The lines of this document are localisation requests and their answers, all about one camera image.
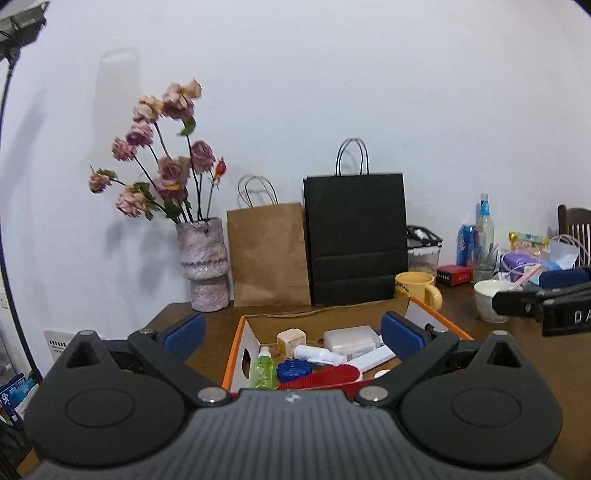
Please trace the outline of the yellow mug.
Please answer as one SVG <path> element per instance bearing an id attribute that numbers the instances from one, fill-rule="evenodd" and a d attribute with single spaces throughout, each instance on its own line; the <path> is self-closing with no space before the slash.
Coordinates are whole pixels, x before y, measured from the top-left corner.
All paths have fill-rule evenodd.
<path id="1" fill-rule="evenodd" d="M 436 277 L 427 272 L 403 272 L 394 279 L 396 298 L 415 298 L 436 311 L 443 307 L 443 294 L 436 286 Z"/>

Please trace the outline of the white floor box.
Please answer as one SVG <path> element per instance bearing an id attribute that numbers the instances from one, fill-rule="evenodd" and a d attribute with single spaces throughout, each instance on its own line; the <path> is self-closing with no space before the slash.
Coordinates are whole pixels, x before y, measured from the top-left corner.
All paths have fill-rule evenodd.
<path id="1" fill-rule="evenodd" d="M 73 340 L 74 336 L 75 333 L 71 332 L 62 332 L 57 330 L 44 331 L 44 337 L 53 361 L 56 361 L 65 351 L 68 344 Z"/>

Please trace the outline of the dried pink roses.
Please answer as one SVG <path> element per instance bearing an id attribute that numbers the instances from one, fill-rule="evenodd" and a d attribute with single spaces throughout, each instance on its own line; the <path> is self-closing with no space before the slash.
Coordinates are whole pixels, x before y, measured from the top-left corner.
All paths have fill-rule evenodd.
<path id="1" fill-rule="evenodd" d="M 202 96 L 196 79 L 172 83 L 160 96 L 137 100 L 125 134 L 110 145 L 113 160 L 132 164 L 139 178 L 123 180 L 114 170 L 93 168 L 88 189 L 94 195 L 119 189 L 115 208 L 128 218 L 148 221 L 161 215 L 176 225 L 205 228 L 217 220 L 212 197 L 228 165 L 211 145 L 195 139 L 195 103 Z"/>

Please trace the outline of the brown paper bag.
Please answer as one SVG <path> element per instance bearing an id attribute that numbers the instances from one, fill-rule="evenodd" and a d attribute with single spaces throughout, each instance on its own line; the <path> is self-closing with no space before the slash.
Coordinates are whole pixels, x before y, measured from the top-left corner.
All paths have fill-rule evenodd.
<path id="1" fill-rule="evenodd" d="M 281 203 L 266 177 L 238 180 L 245 204 L 226 213 L 236 306 L 310 306 L 304 208 Z"/>

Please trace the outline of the red white lint brush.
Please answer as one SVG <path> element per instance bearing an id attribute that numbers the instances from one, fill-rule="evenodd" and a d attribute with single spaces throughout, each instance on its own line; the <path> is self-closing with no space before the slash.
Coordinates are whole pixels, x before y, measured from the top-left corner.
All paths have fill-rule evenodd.
<path id="1" fill-rule="evenodd" d="M 386 345 L 369 353 L 356 357 L 351 362 L 339 366 L 331 366 L 322 371 L 311 373 L 300 379 L 290 380 L 277 387 L 278 390 L 314 390 L 341 388 L 358 383 L 363 376 L 383 364 L 396 358 L 396 354 Z"/>

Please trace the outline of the clear food container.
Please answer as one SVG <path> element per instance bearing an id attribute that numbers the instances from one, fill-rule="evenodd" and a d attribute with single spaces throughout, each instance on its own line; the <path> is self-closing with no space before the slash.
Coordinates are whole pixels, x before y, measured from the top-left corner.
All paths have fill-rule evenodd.
<path id="1" fill-rule="evenodd" d="M 419 271 L 437 275 L 443 239 L 426 227 L 407 226 L 408 267 L 410 271 Z"/>

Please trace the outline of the white ceramic bowl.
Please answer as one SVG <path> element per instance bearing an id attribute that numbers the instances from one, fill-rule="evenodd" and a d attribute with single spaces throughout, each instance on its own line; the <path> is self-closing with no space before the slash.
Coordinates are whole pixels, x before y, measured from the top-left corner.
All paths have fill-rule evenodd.
<path id="1" fill-rule="evenodd" d="M 510 291 L 514 284 L 506 280 L 482 280 L 474 284 L 474 294 L 479 318 L 491 324 L 503 324 L 510 320 L 509 316 L 496 313 L 492 300 L 496 293 Z"/>

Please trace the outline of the dark blue ridged cap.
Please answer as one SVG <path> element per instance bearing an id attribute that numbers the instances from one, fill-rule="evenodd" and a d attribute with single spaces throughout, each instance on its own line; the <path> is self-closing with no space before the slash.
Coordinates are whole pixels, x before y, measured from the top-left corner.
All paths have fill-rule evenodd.
<path id="1" fill-rule="evenodd" d="M 286 384 L 311 375 L 312 367 L 308 361 L 293 359 L 280 362 L 276 367 L 276 377 L 280 384 Z"/>

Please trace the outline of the dark wooden chair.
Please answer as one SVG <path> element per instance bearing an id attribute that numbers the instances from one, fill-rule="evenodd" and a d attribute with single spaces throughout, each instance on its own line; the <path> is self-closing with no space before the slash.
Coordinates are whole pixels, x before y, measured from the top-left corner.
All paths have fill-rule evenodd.
<path id="1" fill-rule="evenodd" d="M 569 208 L 561 204 L 557 208 L 559 234 L 579 248 L 578 266 L 590 265 L 591 211 L 586 208 Z"/>

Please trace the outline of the green spray bottle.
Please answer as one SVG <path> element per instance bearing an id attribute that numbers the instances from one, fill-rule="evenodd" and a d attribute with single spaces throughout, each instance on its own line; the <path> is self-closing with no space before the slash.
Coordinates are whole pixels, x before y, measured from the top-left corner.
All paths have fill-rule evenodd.
<path id="1" fill-rule="evenodd" d="M 269 347 L 262 346 L 250 369 L 249 386 L 252 389 L 274 390 L 276 383 L 276 364 L 273 362 L 273 355 Z"/>

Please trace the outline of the white plastic pill bottle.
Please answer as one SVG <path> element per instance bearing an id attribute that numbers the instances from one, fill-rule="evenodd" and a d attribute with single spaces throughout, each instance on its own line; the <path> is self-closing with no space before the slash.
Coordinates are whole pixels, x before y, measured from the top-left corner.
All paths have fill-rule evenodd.
<path id="1" fill-rule="evenodd" d="M 369 325 L 325 331 L 324 347 L 346 356 L 348 360 L 365 355 L 382 346 L 382 340 Z"/>

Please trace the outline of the beige cube container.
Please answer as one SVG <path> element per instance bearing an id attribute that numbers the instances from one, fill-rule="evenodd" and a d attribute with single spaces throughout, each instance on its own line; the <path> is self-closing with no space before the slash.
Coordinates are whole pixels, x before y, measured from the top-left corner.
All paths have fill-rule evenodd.
<path id="1" fill-rule="evenodd" d="M 277 350 L 285 359 L 293 359 L 294 349 L 305 344 L 307 344 L 307 335 L 298 328 L 290 328 L 276 335 Z"/>

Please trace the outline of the blue soda can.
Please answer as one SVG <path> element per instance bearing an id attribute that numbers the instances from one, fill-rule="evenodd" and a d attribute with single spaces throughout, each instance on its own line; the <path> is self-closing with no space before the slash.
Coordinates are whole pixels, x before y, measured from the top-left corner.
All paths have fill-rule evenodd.
<path id="1" fill-rule="evenodd" d="M 471 267 L 477 253 L 477 227 L 475 225 L 462 225 L 457 237 L 457 264 Z"/>

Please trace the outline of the white spray bottle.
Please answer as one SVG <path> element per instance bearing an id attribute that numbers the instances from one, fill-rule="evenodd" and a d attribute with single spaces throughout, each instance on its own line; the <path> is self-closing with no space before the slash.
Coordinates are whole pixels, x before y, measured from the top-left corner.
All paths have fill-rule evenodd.
<path id="1" fill-rule="evenodd" d="M 334 353 L 325 348 L 304 344 L 297 345 L 294 348 L 294 359 L 324 366 L 340 366 L 346 364 L 346 356 Z"/>

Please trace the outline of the pink ceramic vase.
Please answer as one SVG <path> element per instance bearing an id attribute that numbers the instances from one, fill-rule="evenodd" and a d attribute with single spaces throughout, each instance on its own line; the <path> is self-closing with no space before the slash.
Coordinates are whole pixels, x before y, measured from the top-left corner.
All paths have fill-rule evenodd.
<path id="1" fill-rule="evenodd" d="M 226 308 L 229 262 L 221 219 L 178 224 L 176 234 L 182 275 L 189 281 L 191 307 L 205 313 Z"/>

